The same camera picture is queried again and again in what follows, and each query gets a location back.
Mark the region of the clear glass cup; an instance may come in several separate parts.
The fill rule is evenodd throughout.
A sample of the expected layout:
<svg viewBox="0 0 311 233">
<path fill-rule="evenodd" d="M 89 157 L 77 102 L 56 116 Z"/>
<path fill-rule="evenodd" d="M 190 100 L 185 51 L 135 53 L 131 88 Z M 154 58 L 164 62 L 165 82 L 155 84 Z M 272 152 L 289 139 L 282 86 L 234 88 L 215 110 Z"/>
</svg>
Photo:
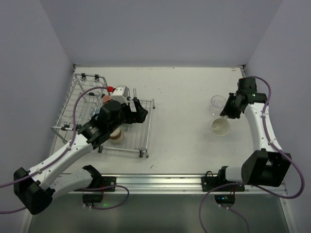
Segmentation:
<svg viewBox="0 0 311 233">
<path fill-rule="evenodd" d="M 218 116 L 226 104 L 226 99 L 223 96 L 215 95 L 210 100 L 209 111 L 213 116 Z"/>
</svg>

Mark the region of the white ceramic mug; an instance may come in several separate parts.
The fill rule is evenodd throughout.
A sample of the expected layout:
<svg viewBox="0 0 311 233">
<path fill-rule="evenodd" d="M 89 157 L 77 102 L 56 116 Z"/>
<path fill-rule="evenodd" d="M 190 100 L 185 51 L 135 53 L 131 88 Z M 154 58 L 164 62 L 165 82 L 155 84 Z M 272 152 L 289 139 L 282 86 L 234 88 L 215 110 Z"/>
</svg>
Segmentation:
<svg viewBox="0 0 311 233">
<path fill-rule="evenodd" d="M 215 136 L 226 136 L 230 131 L 230 123 L 225 117 L 215 118 L 210 124 L 210 130 Z"/>
</svg>

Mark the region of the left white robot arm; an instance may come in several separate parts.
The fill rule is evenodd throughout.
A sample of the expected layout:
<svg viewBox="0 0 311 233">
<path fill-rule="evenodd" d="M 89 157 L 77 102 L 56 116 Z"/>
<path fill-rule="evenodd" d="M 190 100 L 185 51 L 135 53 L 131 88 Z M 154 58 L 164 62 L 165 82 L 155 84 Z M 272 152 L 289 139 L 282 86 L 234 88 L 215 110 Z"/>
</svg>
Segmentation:
<svg viewBox="0 0 311 233">
<path fill-rule="evenodd" d="M 102 187 L 102 177 L 91 165 L 71 174 L 69 179 L 60 175 L 82 156 L 109 140 L 121 125 L 143 123 L 148 111 L 139 99 L 134 98 L 133 102 L 134 112 L 128 103 L 109 100 L 60 150 L 29 170 L 21 167 L 14 172 L 14 193 L 32 215 L 44 211 L 58 196 L 74 190 L 99 190 Z"/>
</svg>

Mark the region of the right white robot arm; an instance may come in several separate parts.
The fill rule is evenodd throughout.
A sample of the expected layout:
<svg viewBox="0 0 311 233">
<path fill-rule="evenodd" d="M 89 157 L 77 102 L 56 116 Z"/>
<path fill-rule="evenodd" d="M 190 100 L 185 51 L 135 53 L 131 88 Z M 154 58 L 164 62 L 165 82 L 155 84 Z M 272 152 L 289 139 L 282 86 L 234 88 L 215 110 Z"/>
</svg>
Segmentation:
<svg viewBox="0 0 311 233">
<path fill-rule="evenodd" d="M 223 166 L 218 172 L 223 180 L 271 187 L 281 185 L 291 163 L 278 152 L 281 147 L 271 126 L 267 102 L 266 94 L 257 91 L 256 79 L 252 77 L 239 79 L 237 91 L 229 94 L 220 116 L 238 119 L 241 114 L 245 115 L 254 151 L 241 167 Z"/>
</svg>

